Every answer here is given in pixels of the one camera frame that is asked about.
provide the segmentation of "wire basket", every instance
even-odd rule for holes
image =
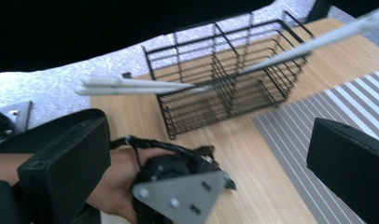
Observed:
[[[291,15],[284,15],[312,36]],[[194,84],[157,94],[170,139],[287,100],[307,55],[257,71],[241,71],[303,41],[283,20],[253,24],[253,18],[248,15],[248,26],[243,28],[223,30],[214,23],[207,26],[208,36],[180,41],[180,33],[174,33],[170,46],[143,48],[153,80]]]

